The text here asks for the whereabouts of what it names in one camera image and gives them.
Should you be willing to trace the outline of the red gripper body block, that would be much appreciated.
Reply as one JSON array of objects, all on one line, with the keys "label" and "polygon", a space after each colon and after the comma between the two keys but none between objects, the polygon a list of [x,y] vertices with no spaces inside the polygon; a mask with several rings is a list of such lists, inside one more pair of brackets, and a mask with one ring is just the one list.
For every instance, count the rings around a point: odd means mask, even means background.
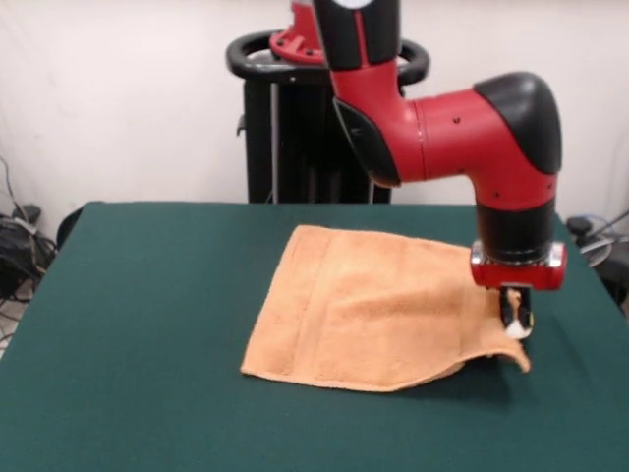
[{"label": "red gripper body block", "polygon": [[498,265],[471,263],[474,281],[483,287],[525,286],[536,290],[558,290],[564,281],[567,263],[550,265]]}]

